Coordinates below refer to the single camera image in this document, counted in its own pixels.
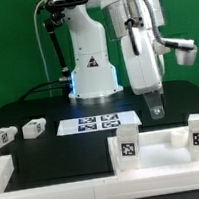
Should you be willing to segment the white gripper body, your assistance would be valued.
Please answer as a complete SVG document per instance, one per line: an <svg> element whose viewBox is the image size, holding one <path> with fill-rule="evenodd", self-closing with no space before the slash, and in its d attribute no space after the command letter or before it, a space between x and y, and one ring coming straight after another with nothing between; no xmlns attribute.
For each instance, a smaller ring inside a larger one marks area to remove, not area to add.
<svg viewBox="0 0 199 199"><path fill-rule="evenodd" d="M152 32L136 28L120 41L128 79L134 93L140 95L160 90L163 72L158 63Z"/></svg>

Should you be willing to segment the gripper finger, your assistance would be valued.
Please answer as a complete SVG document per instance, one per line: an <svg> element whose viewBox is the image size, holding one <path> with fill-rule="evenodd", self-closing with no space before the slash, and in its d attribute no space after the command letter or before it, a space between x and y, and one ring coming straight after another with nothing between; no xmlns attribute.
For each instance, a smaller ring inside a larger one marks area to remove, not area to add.
<svg viewBox="0 0 199 199"><path fill-rule="evenodd" d="M165 116L162 99L158 91L145 93L143 97L148 105L149 113L154 120Z"/></svg>

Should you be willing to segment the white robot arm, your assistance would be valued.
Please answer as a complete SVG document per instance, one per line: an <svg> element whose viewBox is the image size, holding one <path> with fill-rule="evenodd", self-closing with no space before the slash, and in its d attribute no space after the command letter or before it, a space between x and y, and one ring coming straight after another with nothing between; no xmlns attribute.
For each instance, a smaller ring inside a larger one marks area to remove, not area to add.
<svg viewBox="0 0 199 199"><path fill-rule="evenodd" d="M145 97L154 119L165 116L162 104L163 55L175 50L180 65L192 65L197 46L190 39L164 38L161 0L43 0L53 25L66 23L72 38L75 69L70 98L103 102L122 92L110 64L107 40L118 40L131 88Z"/></svg>

